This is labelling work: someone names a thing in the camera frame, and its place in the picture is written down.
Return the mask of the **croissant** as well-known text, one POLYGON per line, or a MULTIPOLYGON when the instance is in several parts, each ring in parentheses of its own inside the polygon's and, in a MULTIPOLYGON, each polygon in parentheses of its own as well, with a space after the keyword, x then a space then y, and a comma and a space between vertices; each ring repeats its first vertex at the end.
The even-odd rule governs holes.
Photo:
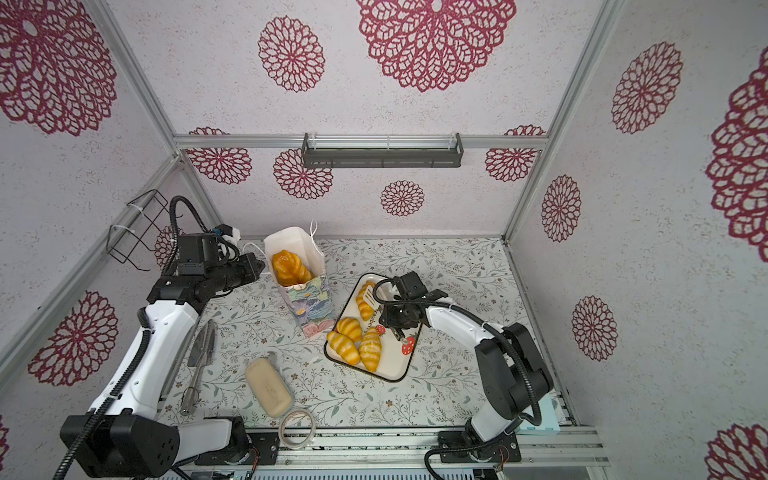
POLYGON ((364 301, 363 301, 363 293, 366 289, 374 289, 375 282, 374 281, 367 281, 364 283, 361 288, 359 289, 357 296, 356 296, 356 303, 358 306, 358 310, 360 313, 361 318, 364 321, 369 321, 375 314, 376 311, 373 311, 364 301))
POLYGON ((327 335, 327 341, 342 360, 349 365, 357 365, 361 358, 355 343, 348 336, 331 331, 327 335))
POLYGON ((363 337, 363 329, 360 320, 354 317, 344 317, 340 319, 335 326, 335 331, 347 336, 354 343, 360 342, 363 337))
POLYGON ((382 356, 381 335, 376 328, 369 329, 360 342, 359 355, 362 364, 368 372, 378 370, 382 356))

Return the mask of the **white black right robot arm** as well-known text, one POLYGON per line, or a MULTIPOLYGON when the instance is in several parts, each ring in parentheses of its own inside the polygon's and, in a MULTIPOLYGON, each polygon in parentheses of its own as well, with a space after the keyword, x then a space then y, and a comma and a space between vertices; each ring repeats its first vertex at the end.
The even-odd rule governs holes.
POLYGON ((434 457, 443 463, 518 461, 515 431, 524 423, 542 424, 540 401, 554 388, 529 330, 520 323, 504 326, 483 320, 445 292, 427 290, 413 272, 378 281, 370 295, 383 306, 387 328, 423 325, 445 333, 475 355, 485 403, 463 432, 438 435, 438 446, 424 455, 430 475, 439 477, 431 464, 434 457))

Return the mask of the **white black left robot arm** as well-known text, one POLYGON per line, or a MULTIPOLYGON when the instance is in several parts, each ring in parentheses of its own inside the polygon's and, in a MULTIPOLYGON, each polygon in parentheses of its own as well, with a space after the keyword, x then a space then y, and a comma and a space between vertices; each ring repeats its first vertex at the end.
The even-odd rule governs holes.
POLYGON ((254 254, 232 243, 234 230, 228 225, 182 233, 179 205, 199 215, 184 196, 169 201, 172 253, 146 306, 137 312, 139 330, 112 379, 86 413, 70 415, 62 425, 67 452, 53 474, 56 479, 65 478, 74 464, 90 478, 181 475, 182 464, 205 454, 238 464, 251 453, 239 417, 182 426, 157 419, 166 382, 208 302, 256 282, 265 268, 254 254))

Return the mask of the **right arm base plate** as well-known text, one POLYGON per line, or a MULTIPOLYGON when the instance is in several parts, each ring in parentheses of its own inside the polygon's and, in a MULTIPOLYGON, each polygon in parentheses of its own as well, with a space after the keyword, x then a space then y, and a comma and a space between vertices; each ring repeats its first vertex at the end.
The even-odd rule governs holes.
POLYGON ((438 433, 438 450, 442 463, 517 463, 522 459, 513 432, 502 431, 490 440, 480 440, 467 431, 443 430, 438 433))

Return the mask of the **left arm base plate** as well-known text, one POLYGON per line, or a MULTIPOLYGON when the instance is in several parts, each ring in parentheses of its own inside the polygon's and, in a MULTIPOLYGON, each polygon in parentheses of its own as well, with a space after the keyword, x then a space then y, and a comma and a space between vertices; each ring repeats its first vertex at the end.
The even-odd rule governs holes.
POLYGON ((247 439, 237 440, 224 449, 205 453, 194 461, 196 466, 273 466, 280 450, 276 430, 247 432, 247 439))

